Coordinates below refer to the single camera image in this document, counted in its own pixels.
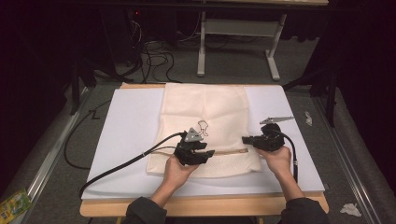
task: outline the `fabric bag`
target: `fabric bag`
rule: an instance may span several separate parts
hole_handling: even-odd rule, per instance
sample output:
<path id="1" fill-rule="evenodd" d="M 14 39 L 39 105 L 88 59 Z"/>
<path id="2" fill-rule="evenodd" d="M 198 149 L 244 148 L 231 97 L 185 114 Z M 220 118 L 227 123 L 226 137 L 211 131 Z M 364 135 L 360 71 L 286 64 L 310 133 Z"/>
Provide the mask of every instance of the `fabric bag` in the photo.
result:
<path id="1" fill-rule="evenodd" d="M 224 177 L 262 170 L 256 150 L 242 143 L 241 137 L 248 136 L 248 98 L 244 87 L 166 84 L 156 143 L 190 127 L 207 143 L 206 149 L 200 151 L 215 150 L 215 155 L 191 177 Z M 180 139 L 172 138 L 161 147 L 175 147 Z M 174 151 L 165 148 L 151 153 L 147 172 L 163 174 L 166 160 Z"/>

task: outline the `crumpled paper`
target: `crumpled paper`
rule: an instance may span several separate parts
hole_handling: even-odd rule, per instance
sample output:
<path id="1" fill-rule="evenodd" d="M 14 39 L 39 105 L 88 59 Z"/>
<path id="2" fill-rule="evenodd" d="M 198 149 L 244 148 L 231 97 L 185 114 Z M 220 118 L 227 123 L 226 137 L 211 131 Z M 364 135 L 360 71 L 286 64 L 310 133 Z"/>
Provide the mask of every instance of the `crumpled paper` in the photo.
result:
<path id="1" fill-rule="evenodd" d="M 312 126 L 312 118 L 308 111 L 305 111 L 306 120 L 305 123 L 309 126 Z"/>
<path id="2" fill-rule="evenodd" d="M 361 212 L 359 212 L 358 208 L 356 208 L 356 204 L 353 203 L 344 204 L 344 207 L 341 209 L 340 213 L 347 213 L 355 217 L 361 217 Z"/>

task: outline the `black cable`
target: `black cable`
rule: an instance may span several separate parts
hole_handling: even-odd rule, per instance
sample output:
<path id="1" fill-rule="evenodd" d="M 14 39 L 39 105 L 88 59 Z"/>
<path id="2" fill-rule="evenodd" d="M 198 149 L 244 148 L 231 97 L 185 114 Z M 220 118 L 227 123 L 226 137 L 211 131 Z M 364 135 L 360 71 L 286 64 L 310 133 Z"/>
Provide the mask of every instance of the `black cable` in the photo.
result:
<path id="1" fill-rule="evenodd" d="M 161 45 L 159 47 L 155 48 L 155 49 L 149 49 L 149 44 L 154 44 L 154 43 L 160 43 Z M 153 41 L 148 42 L 147 45 L 148 46 L 147 46 L 146 50 L 157 51 L 157 50 L 163 48 L 163 41 L 153 40 Z"/>
<path id="2" fill-rule="evenodd" d="M 84 63 L 84 65 L 87 65 L 92 70 L 94 70 L 94 69 L 100 70 L 100 71 L 104 72 L 106 75 L 108 75 L 109 77 L 115 78 L 118 81 L 122 81 L 122 82 L 126 82 L 126 83 L 134 82 L 133 78 L 127 78 L 126 76 L 129 76 L 129 75 L 133 74 L 141 66 L 140 61 L 137 60 L 137 63 L 134 65 L 134 67 L 132 69 L 124 72 L 123 74 L 117 74 L 117 72 L 113 71 L 113 69 L 105 68 L 101 64 L 93 62 L 93 61 L 91 61 L 89 59 L 82 58 L 81 61 Z M 108 78 L 108 77 L 104 77 L 104 76 L 101 76 L 101 75 L 96 74 L 96 73 L 94 75 L 96 77 L 100 77 L 100 78 Z"/>
<path id="3" fill-rule="evenodd" d="M 155 152 L 155 151 L 157 151 L 157 150 L 164 149 L 164 148 L 176 148 L 176 147 L 157 147 L 157 148 L 155 148 L 155 150 L 153 150 L 152 152 Z"/>
<path id="4" fill-rule="evenodd" d="M 142 78 L 143 78 L 142 82 L 140 84 L 143 84 L 143 80 L 145 80 L 145 70 L 143 69 L 143 65 L 140 67 L 140 69 L 142 70 Z"/>
<path id="5" fill-rule="evenodd" d="M 291 150 L 293 151 L 293 177 L 294 177 L 294 180 L 296 181 L 296 183 L 298 183 L 298 162 L 297 162 L 296 148 L 294 146 L 293 141 L 291 141 L 291 139 L 287 135 L 285 135 L 284 133 L 279 132 L 277 130 L 268 129 L 268 130 L 262 130 L 262 131 L 270 132 L 270 133 L 277 133 L 277 134 L 282 135 L 286 139 L 288 139 L 288 141 L 291 144 Z"/>
<path id="6" fill-rule="evenodd" d="M 200 36 L 200 35 L 196 34 L 196 32 L 197 32 L 197 30 L 199 28 L 200 21 L 201 21 L 201 13 L 198 12 L 198 19 L 197 19 L 197 22 L 196 22 L 196 25 L 195 25 L 195 29 L 192 31 L 191 35 L 189 37 L 187 37 L 187 38 L 179 39 L 177 42 L 178 43 L 182 43 L 183 41 L 187 41 L 187 40 L 193 39 L 193 38 L 195 38 L 197 36 Z"/>
<path id="7" fill-rule="evenodd" d="M 160 52 L 160 51 L 157 51 L 157 50 L 154 50 L 154 52 L 149 53 L 148 45 L 149 45 L 149 43 L 147 43 L 147 45 L 145 47 L 145 49 L 146 49 L 145 53 L 148 55 L 148 58 L 146 59 L 146 64 L 148 64 L 149 68 L 151 66 L 153 67 L 152 71 L 153 71 L 154 79 L 156 79 L 157 81 L 160 81 L 160 82 L 166 82 L 166 81 L 163 81 L 163 80 L 159 80 L 156 77 L 156 75 L 155 75 L 155 71 L 157 71 L 157 69 L 160 66 L 166 65 L 169 62 L 171 62 L 171 66 L 169 68 L 167 68 L 166 72 L 165 72 L 166 78 L 168 79 L 169 82 L 182 83 L 181 81 L 178 81 L 178 80 L 175 80 L 175 79 L 172 79 L 172 78 L 169 77 L 169 72 L 172 70 L 172 68 L 175 65 L 175 58 L 174 58 L 173 54 L 170 53 L 170 52 Z M 152 59 L 155 59 L 155 58 L 162 58 L 163 61 L 158 63 L 158 64 L 153 64 L 152 63 Z"/>
<path id="8" fill-rule="evenodd" d="M 136 60 L 136 63 L 134 64 L 134 67 L 132 69 L 122 73 L 122 74 L 116 74 L 116 75 L 107 74 L 108 76 L 102 76 L 100 74 L 94 73 L 94 75 L 96 77 L 99 77 L 99 78 L 102 78 L 102 79 L 114 79 L 115 78 L 115 79 L 120 80 L 120 81 L 125 81 L 125 82 L 129 81 L 129 82 L 131 82 L 131 81 L 133 81 L 133 79 L 129 79 L 129 78 L 127 78 L 127 76 L 129 76 L 132 73 L 136 72 L 142 65 L 143 65 L 142 58 L 140 56 L 138 56 L 137 60 Z"/>
<path id="9" fill-rule="evenodd" d="M 207 44 L 205 44 L 205 47 L 207 47 L 208 49 L 222 49 L 230 42 L 230 37 L 225 38 L 225 39 L 226 39 L 225 43 L 223 45 L 221 45 L 220 47 L 210 47 Z"/>
<path id="10" fill-rule="evenodd" d="M 94 182 L 96 182 L 97 180 L 99 180 L 99 179 L 101 179 L 101 178 L 103 178 L 103 177 L 105 177 L 105 176 L 107 176 L 107 175 L 110 175 L 110 174 L 112 174 L 112 173 L 114 173 L 114 172 L 116 172 L 116 171 L 118 171 L 118 170 L 120 170 L 120 169 L 123 169 L 123 168 L 125 168 L 125 167 L 131 165 L 132 163 L 134 163 L 134 162 L 136 162 L 136 161 L 139 161 L 140 159 L 146 157 L 146 156 L 147 156 L 148 154 L 150 154 L 151 152 L 157 150 L 157 149 L 158 149 L 157 147 L 160 146 L 162 143 L 166 142 L 167 140 L 169 140 L 169 139 L 171 139 L 171 138 L 173 138 L 173 137 L 181 136 L 182 134 L 184 134 L 184 133 L 174 133 L 174 134 L 171 134 L 171 135 L 167 136 L 166 138 L 164 138 L 164 139 L 163 139 L 161 142 L 159 142 L 157 145 L 155 145 L 154 147 L 151 147 L 149 150 L 147 150 L 146 152 L 143 152 L 143 153 L 140 154 L 139 156 L 137 156 L 137 157 L 135 157 L 135 158 L 133 158 L 133 159 L 131 159 L 131 160 L 129 160 L 129 161 L 127 161 L 127 162 L 125 162 L 125 163 L 123 163 L 123 164 L 117 166 L 117 167 L 114 167 L 113 169 L 108 170 L 108 171 L 102 173 L 101 175 L 98 175 L 98 176 L 94 177 L 93 179 L 91 179 L 90 181 L 88 181 L 86 184 L 84 184 L 84 185 L 79 189 L 79 191 L 78 191 L 78 197 L 81 199 L 81 196 L 82 196 L 82 193 L 84 192 L 84 190 L 85 190 L 89 185 L 91 185 L 92 183 L 94 183 Z"/>
<path id="11" fill-rule="evenodd" d="M 69 164 L 70 166 L 77 168 L 77 169 L 81 169 L 81 170 L 90 170 L 90 167 L 83 167 L 83 166 L 79 166 L 79 165 L 75 165 L 73 164 L 73 162 L 71 162 L 68 158 L 67 158 L 67 145 L 69 144 L 70 138 L 73 135 L 73 133 L 76 131 L 76 129 L 79 127 L 79 125 L 81 125 L 81 123 L 93 112 L 95 112 L 98 108 L 100 108 L 103 105 L 106 105 L 107 103 L 109 103 L 111 100 L 105 101 L 104 103 L 100 104 L 99 106 L 97 106 L 95 109 L 89 110 L 89 113 L 87 115 L 85 115 L 81 121 L 72 129 L 72 131 L 70 131 L 69 135 L 67 135 L 67 138 L 64 142 L 64 159 L 66 160 L 67 164 Z"/>
<path id="12" fill-rule="evenodd" d="M 147 72 L 147 74 L 146 75 L 143 74 L 143 80 L 141 82 L 142 84 L 146 84 L 147 83 L 147 79 L 149 77 L 149 71 L 151 69 L 151 57 L 149 56 L 148 45 L 149 45 L 149 43 L 147 43 L 145 45 L 145 50 L 146 50 L 146 54 L 148 55 L 148 60 L 150 61 L 150 63 L 148 64 L 148 72 Z"/>

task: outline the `sleeve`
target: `sleeve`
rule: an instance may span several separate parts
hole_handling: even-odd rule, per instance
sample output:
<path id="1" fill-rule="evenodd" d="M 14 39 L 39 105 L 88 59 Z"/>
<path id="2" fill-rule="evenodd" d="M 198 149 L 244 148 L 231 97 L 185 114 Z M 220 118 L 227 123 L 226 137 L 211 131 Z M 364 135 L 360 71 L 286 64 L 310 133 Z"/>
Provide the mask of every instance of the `sleeve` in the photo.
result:
<path id="1" fill-rule="evenodd" d="M 282 224 L 330 224 L 320 204 L 308 198 L 288 201 L 281 216 Z"/>
<path id="2" fill-rule="evenodd" d="M 163 224 L 166 210 L 150 199 L 140 197 L 128 205 L 122 224 Z"/>

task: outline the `white board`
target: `white board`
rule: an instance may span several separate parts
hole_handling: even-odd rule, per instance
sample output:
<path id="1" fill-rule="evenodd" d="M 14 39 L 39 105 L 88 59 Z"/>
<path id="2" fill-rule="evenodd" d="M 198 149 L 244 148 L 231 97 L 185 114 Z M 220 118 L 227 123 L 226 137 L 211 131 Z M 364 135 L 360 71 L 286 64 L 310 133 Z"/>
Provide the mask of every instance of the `white board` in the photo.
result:
<path id="1" fill-rule="evenodd" d="M 249 101 L 250 135 L 261 135 L 260 121 L 268 117 L 293 116 L 280 86 L 245 87 Z M 142 154 L 153 146 L 159 126 L 163 88 L 115 90 L 88 180 Z M 278 123 L 296 147 L 299 185 L 303 191 L 324 191 L 294 119 Z M 286 146 L 291 148 L 288 140 Z M 90 186 L 83 200 L 149 197 L 161 184 L 161 175 L 148 175 L 148 157 L 108 175 Z M 224 178 L 190 178 L 174 196 L 209 196 L 282 192 L 273 173 L 262 160 L 263 171 Z"/>

